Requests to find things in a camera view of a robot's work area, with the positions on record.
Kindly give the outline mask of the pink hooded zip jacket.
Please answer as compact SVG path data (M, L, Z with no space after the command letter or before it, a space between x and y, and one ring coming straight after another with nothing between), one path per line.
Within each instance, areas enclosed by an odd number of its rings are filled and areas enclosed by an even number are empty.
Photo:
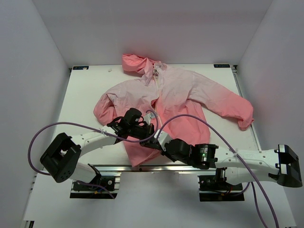
M94 115L102 125L124 116L130 108L154 109L158 119L153 124L164 126L172 138L195 145L210 140L203 106L219 116L235 118L241 130L254 120L248 100L194 71L134 54L123 54L122 68L140 77L119 83L101 96Z

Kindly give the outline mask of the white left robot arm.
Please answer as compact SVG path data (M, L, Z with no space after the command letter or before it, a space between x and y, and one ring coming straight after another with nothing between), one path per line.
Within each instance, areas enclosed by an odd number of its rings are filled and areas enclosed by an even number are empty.
M143 143L154 135L155 125L145 121L139 110L130 108L124 116L113 119L101 129L76 136L58 134L41 156L40 163L55 182L72 179L94 190L100 185L101 174L93 165L80 163L80 157L121 141Z

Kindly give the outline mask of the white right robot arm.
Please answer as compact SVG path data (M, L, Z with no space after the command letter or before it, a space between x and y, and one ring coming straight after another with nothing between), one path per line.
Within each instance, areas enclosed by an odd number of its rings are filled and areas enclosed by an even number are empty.
M303 185L299 157L284 144L265 151L235 152L215 144L190 145L181 139L164 142L152 139L140 145L157 149L172 161L180 161L200 170L216 169L217 175L211 183L222 190L230 185L256 180L275 182L289 188Z

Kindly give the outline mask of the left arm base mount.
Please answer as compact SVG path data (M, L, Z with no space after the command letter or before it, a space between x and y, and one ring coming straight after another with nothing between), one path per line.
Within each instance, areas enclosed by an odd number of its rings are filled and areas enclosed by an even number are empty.
M111 199L114 200L119 189L119 177L115 174L100 173L89 165L94 172L90 182L74 180L70 192L71 199Z

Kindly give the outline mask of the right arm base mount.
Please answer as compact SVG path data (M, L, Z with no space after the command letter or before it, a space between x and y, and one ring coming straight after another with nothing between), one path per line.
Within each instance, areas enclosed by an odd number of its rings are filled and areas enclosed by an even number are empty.
M224 169L198 175L200 202L233 202L244 201L245 187L242 184L232 185L226 182Z

